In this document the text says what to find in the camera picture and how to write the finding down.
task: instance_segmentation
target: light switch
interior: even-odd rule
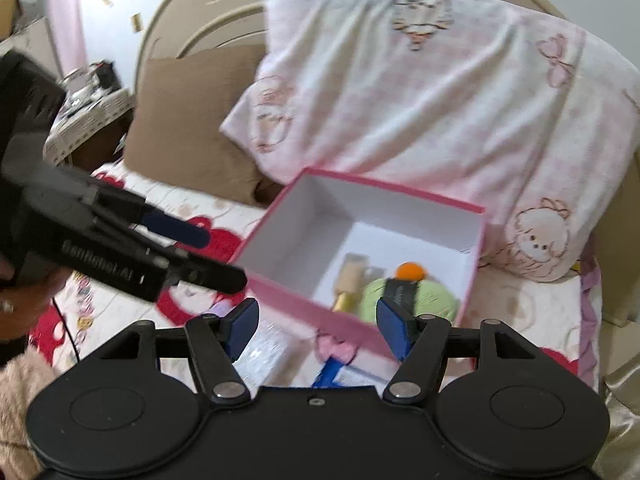
[[[133,32],[140,32],[144,28],[142,25],[142,15],[140,15],[140,13],[134,14],[131,17],[131,28]]]

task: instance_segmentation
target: pink curtain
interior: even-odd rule
[[[86,66],[80,0],[47,0],[47,17],[58,51],[62,75]]]

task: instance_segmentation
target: human hand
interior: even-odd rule
[[[69,269],[57,269],[35,285],[0,290],[0,304],[13,309],[3,313],[0,308],[0,340],[18,339],[29,333],[46,311],[51,298],[65,286],[71,272]],[[10,280],[13,274],[11,265],[3,265],[0,258],[0,278]]]

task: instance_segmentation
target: orange pom pom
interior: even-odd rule
[[[396,269],[396,279],[406,282],[420,282],[427,277],[424,267],[415,262],[407,262]]]

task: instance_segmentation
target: cartoon face print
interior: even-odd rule
[[[65,343],[65,337],[58,311],[50,304],[30,333],[31,344],[38,349],[47,363],[52,365],[54,352]]]
[[[213,291],[191,283],[180,282],[169,288],[169,294],[180,309],[191,317],[199,316],[213,304]]]
[[[541,264],[561,258],[569,242],[566,220],[570,215],[564,202],[549,198],[543,198],[540,207],[519,213],[515,219],[518,250]]]
[[[293,121],[292,94],[293,88],[276,75],[264,77],[252,86],[251,99],[258,124],[252,145],[258,152],[272,152],[287,137]]]
[[[394,0],[392,28],[409,37],[411,50],[420,50],[430,34],[449,28],[450,14],[450,0]]]

